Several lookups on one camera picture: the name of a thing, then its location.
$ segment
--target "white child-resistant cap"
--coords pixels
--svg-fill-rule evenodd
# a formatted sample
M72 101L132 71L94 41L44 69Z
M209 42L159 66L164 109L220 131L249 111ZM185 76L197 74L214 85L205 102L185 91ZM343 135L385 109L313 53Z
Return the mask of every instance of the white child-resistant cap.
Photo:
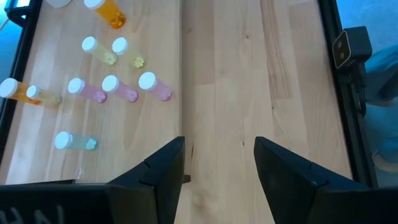
M81 43L82 49L87 52L91 53L97 48L98 42L94 37L86 37Z
M107 92L114 92L119 87L119 79L114 75L108 75L102 81L102 89Z
M91 10L95 10L101 7L105 3L105 0L85 0L85 5Z
M79 94L85 87L85 81L81 78L74 78L68 84L68 91L72 94Z
M112 50L117 55L122 55L129 48L129 42L124 37L117 38L112 44Z
M31 85L27 90L26 90L26 96L29 98L36 98L37 95L39 95L40 92L40 88L35 86L35 85Z
M0 84L0 96L4 98L11 97L18 89L18 81L13 78L6 78Z
M57 149L67 149L72 144L73 136L69 132L61 131L55 137L55 147Z
M139 77L138 85L143 90L153 90L157 84L156 76L153 72L146 72Z

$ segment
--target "cable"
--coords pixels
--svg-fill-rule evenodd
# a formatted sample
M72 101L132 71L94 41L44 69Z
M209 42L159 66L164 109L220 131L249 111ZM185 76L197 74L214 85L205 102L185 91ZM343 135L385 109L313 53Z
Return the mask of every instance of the cable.
M2 30L2 28L7 24L7 22L9 21L10 19L6 19L2 24L1 24L1 26L0 26L0 31Z

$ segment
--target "wooden table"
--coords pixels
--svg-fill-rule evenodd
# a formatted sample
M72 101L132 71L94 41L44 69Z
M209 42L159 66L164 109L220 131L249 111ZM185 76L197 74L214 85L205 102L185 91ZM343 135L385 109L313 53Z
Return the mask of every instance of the wooden table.
M24 82L62 94L57 110L18 104L1 166L7 184L79 178L79 182L107 182L133 168L164 144L181 135L180 0L116 0L127 14L121 29L111 29L83 1L61 9L43 2ZM123 36L147 59L143 70L120 61L110 67L84 53L82 40L92 35L111 48ZM153 71L173 88L163 102L139 91L128 103L115 95L96 104L67 93L69 80L81 77L101 86L115 74L138 88L138 77ZM96 152L57 150L53 139L71 131L99 139Z
M81 1L57 10L44 4L26 81L65 95L76 74L99 85L116 68L135 86L136 72L80 50L93 33L108 45L133 33L147 68L181 90L181 101L142 94L137 106L113 96L105 105L68 96L59 111L18 105L5 154L11 165L1 169L7 183L72 178L80 169L80 181L104 182L181 133L192 182L183 186L176 223L273 223L254 163L256 136L351 176L316 0L183 0L181 89L179 1L133 3L137 19L121 30ZM64 129L97 136L101 147L54 150L52 138Z

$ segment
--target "black table edge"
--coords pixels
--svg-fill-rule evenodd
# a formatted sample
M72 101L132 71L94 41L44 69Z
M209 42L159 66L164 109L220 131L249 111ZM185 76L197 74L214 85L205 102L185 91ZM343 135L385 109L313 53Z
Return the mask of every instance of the black table edge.
M354 105L354 95L350 85L340 82L341 74L335 68L331 46L343 31L336 0L318 0L325 33L330 67L333 74L338 99L341 122L345 135L347 153L353 179L369 187L378 187L376 171L364 130L364 120Z
M31 0L26 15L25 24L22 28L21 37L16 50L16 56L12 63L11 78L22 81L27 61L29 58L30 47L32 46L37 20L39 19L42 0ZM11 128L12 119L17 103L14 100L4 99L0 111L0 161L4 155L8 134Z

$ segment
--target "wooden surface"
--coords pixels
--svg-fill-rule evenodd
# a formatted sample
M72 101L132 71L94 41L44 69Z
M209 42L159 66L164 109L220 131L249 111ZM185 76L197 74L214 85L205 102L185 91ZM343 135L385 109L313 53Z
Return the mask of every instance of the wooden surface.
M17 105L1 165L3 182L5 176L7 184L76 177L80 182L107 182L181 135L181 2L116 2L127 15L126 24L118 30L111 29L81 0L61 9L43 2L24 82L65 98L58 110ZM89 35L109 48L117 37L126 37L147 59L145 69L129 68L123 58L109 67L84 53L81 42ZM109 74L138 88L138 77L144 71L153 71L173 88L170 101L139 91L135 103L109 94L99 105L67 93L74 77L100 87ZM99 148L96 152L56 150L53 139L59 131L93 136L99 139Z
M140 34L140 49L154 57L149 67L178 91L178 80L169 80L178 77L178 13L164 19L151 13L170 1L143 2L135 8L141 16L132 22L133 31L122 33ZM98 77L112 69L84 54L70 55L70 48L78 51L81 39L92 32L102 34L107 43L120 35L80 4L74 0L57 11L44 6L28 82L40 81L53 90L62 87L58 91L64 93L65 79L73 73L84 73L98 84ZM177 8L176 1L170 10ZM87 13L86 27L69 34L66 30L78 20L70 14L81 13ZM44 16L64 21L46 21ZM117 70L134 78L123 68ZM316 0L183 0L181 82L182 114L178 99L160 104L149 96L140 98L137 107L112 96L106 106L70 97L70 106L65 104L59 113L18 105L20 122L14 120L7 144L6 157L12 158L7 182L73 177L80 168L82 180L108 180L178 134L179 118L192 182L183 186L176 223L274 222L254 163L256 136L350 177ZM162 119L158 123L148 117ZM41 134L32 132L34 126ZM49 139L61 129L97 135L101 148L91 154L56 151Z
M186 0L182 22L193 152L176 223L274 222L256 136L350 177L316 0Z

